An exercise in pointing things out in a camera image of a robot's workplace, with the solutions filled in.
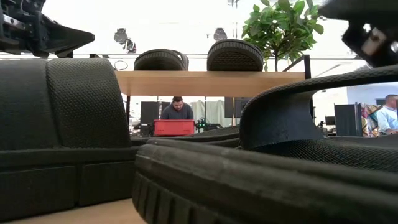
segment man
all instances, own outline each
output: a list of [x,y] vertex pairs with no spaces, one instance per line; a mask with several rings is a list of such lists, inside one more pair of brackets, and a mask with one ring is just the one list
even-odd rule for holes
[[386,104],[377,112],[379,132],[398,134],[397,100],[398,95],[386,96]]
[[161,119],[193,119],[193,111],[190,105],[182,101],[181,96],[173,97],[172,104],[162,112]]

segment green plant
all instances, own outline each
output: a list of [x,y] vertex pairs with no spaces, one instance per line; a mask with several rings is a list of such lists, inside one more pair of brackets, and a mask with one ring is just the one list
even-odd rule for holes
[[292,62],[301,57],[302,52],[311,49],[316,41],[312,32],[323,34],[323,26],[317,24],[318,6],[312,0],[306,0],[308,9],[304,12],[304,0],[294,5],[289,0],[278,0],[273,6],[269,0],[261,0],[265,8],[253,5],[253,12],[243,26],[242,37],[246,42],[261,48],[265,66],[275,57],[275,70],[278,71],[278,60],[284,58]]

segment dark shirt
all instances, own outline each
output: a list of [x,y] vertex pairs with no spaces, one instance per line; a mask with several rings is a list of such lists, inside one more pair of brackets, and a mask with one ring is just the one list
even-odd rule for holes
[[190,105],[184,103],[180,111],[174,109],[173,104],[166,106],[160,119],[193,119],[193,111]]

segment light blue shirt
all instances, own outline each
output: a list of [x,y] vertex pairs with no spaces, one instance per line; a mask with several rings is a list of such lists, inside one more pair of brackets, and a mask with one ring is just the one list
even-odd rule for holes
[[387,129],[398,130],[397,109],[383,106],[377,112],[377,124],[382,132],[386,132]]

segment red crate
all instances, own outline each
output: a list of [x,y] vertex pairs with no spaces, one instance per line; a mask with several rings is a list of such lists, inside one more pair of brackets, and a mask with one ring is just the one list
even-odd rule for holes
[[193,133],[194,120],[155,120],[156,136],[184,136]]

